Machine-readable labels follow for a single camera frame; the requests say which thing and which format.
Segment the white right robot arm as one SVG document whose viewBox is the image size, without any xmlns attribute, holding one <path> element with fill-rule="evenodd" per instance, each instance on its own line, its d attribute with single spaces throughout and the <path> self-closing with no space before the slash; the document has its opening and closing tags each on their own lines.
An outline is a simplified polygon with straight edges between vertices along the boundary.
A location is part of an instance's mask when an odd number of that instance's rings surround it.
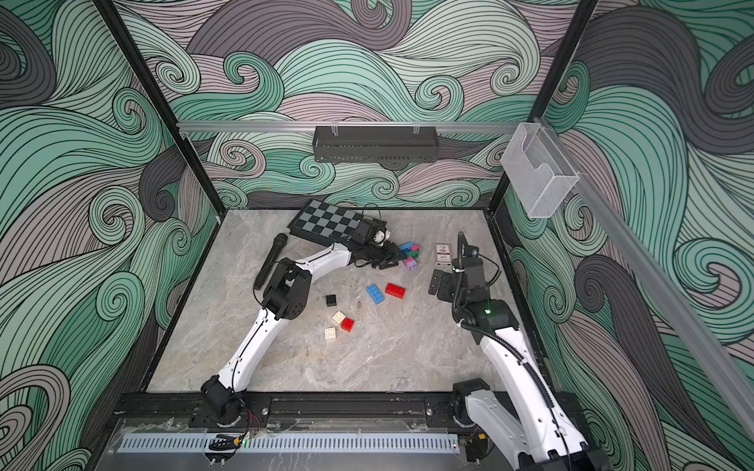
<svg viewBox="0 0 754 471">
<path fill-rule="evenodd" d="M 478 426 L 514 470 L 603 470 L 611 465 L 567 417 L 529 352 L 508 304 L 490 298 L 482 276 L 436 270 L 428 292 L 449 302 L 457 326 L 470 333 L 494 366 L 514 406 L 510 413 L 480 379 L 454 384 L 456 420 Z"/>
</svg>

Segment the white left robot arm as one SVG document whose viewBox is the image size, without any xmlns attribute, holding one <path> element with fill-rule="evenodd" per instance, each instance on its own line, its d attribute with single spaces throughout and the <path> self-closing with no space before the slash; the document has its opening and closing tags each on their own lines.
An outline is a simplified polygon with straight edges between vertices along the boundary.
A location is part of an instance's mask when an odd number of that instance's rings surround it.
<svg viewBox="0 0 754 471">
<path fill-rule="evenodd" d="M 363 260 L 384 270 L 408 259 L 398 245 L 349 247 L 333 243 L 304 259 L 281 259 L 264 290 L 256 319 L 228 362 L 200 388 L 217 422 L 230 426 L 243 414 L 242 393 L 278 334 L 306 308 L 311 285 L 329 273 Z"/>
</svg>

